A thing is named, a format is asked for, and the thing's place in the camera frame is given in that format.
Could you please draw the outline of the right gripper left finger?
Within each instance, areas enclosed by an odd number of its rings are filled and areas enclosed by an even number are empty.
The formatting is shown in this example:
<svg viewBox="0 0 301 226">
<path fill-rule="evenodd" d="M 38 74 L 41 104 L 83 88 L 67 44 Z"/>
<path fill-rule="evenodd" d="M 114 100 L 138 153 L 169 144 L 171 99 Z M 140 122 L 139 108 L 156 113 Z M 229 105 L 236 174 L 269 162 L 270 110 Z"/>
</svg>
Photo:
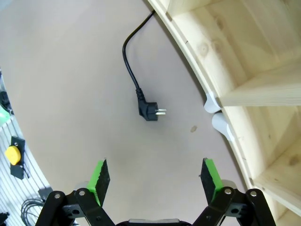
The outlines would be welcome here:
<svg viewBox="0 0 301 226">
<path fill-rule="evenodd" d="M 113 226 L 103 209 L 110 183 L 107 161 L 99 161 L 86 187 L 66 195 L 52 191 L 41 210 L 37 226 L 72 226 L 77 218 L 85 218 L 90 226 Z"/>
</svg>

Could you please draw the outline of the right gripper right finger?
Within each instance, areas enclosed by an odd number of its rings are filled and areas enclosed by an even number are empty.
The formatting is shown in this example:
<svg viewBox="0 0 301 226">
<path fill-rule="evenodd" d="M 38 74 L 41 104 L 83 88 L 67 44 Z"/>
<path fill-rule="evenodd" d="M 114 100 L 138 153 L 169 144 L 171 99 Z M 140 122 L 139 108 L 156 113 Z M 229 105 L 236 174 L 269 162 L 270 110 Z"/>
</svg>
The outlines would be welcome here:
<svg viewBox="0 0 301 226">
<path fill-rule="evenodd" d="M 222 182 L 212 159 L 203 159 L 199 175 L 208 206 L 193 226 L 220 226 L 226 217 L 235 218 L 241 226 L 275 226 L 266 198 L 260 189 L 245 193 Z"/>
</svg>

